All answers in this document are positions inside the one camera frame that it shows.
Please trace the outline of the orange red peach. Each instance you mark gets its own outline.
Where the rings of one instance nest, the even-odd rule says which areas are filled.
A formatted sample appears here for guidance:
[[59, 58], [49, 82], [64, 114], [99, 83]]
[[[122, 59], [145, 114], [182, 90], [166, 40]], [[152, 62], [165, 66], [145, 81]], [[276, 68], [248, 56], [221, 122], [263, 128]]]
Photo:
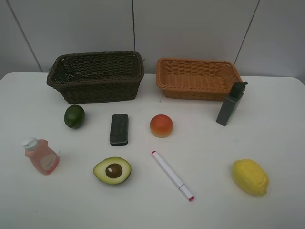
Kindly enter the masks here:
[[164, 114], [156, 115], [150, 121], [150, 130], [155, 137], [167, 137], [173, 130], [173, 122], [170, 117]]

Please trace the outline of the black whiteboard eraser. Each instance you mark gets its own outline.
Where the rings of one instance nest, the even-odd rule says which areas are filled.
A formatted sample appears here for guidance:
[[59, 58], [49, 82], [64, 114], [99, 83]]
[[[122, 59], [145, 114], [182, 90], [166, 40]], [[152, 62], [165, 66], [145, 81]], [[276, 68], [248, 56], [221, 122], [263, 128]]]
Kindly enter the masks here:
[[125, 146], [128, 144], [129, 117], [127, 114], [114, 114], [111, 121], [110, 144]]

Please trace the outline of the halved avocado with pit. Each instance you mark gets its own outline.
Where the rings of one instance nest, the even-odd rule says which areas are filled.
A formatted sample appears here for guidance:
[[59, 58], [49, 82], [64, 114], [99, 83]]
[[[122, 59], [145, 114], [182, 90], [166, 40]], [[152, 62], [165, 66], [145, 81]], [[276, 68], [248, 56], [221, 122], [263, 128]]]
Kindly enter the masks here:
[[97, 179], [108, 185], [123, 183], [130, 176], [131, 172], [131, 165], [121, 157], [104, 159], [93, 169], [93, 174]]

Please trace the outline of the green lime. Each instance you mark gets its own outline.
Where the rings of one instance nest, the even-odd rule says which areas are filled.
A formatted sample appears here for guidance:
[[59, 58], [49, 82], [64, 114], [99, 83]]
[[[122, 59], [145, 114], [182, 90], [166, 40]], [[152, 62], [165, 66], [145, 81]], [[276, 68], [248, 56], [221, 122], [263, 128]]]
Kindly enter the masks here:
[[69, 128], [80, 128], [85, 120], [85, 111], [79, 105], [69, 106], [64, 114], [64, 122]]

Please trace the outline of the white marker pink caps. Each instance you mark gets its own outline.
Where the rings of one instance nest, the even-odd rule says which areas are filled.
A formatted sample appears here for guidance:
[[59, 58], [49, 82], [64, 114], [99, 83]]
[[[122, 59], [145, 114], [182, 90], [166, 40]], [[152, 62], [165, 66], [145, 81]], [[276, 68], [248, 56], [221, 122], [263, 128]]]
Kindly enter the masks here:
[[183, 196], [192, 202], [195, 200], [195, 196], [190, 191], [190, 189], [185, 185], [184, 182], [176, 175], [176, 173], [171, 169], [167, 162], [156, 152], [152, 151], [152, 157], [155, 159], [160, 168], [165, 172], [169, 179], [174, 183], [177, 189], [183, 194]]

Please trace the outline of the dark grey pump bottle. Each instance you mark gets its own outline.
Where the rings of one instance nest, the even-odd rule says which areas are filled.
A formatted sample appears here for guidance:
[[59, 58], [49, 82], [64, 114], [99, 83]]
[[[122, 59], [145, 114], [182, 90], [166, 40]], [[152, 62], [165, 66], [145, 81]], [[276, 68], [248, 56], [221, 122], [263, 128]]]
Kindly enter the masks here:
[[219, 114], [217, 116], [216, 122], [222, 126], [226, 126], [232, 117], [234, 111], [239, 105], [239, 102], [244, 94], [246, 85], [248, 82], [235, 82], [229, 92], [225, 97]]

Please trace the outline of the pink bottle white cap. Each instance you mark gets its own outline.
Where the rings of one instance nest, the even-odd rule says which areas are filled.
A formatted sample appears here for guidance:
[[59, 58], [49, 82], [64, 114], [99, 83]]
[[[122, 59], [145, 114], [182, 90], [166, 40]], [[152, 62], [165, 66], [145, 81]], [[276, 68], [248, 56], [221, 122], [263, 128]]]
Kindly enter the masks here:
[[48, 146], [47, 140], [26, 138], [22, 146], [25, 149], [25, 156], [41, 174], [49, 175], [58, 166], [58, 154]]

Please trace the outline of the yellow lemon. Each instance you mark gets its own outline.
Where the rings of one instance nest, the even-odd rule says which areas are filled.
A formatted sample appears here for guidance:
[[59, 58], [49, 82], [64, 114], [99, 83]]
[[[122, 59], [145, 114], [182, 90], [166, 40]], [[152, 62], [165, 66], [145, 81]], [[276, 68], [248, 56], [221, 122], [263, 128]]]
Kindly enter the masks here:
[[263, 196], [267, 193], [269, 178], [263, 168], [250, 159], [237, 160], [232, 166], [234, 182], [246, 193]]

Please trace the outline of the orange wicker basket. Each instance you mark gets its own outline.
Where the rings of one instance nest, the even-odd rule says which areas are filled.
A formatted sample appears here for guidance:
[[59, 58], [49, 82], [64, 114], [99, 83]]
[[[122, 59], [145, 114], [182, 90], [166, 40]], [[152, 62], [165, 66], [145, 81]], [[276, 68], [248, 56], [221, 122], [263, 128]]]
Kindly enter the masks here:
[[156, 84], [172, 99], [223, 101], [242, 79], [227, 61], [162, 58], [157, 62]]

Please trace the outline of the dark brown wicker basket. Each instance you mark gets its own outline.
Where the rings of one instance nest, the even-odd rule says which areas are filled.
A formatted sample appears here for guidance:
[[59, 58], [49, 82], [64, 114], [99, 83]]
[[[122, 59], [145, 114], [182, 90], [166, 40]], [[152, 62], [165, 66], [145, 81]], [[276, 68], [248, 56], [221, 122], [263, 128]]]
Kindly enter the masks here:
[[49, 70], [47, 85], [69, 104], [133, 100], [144, 76], [137, 51], [65, 54]]

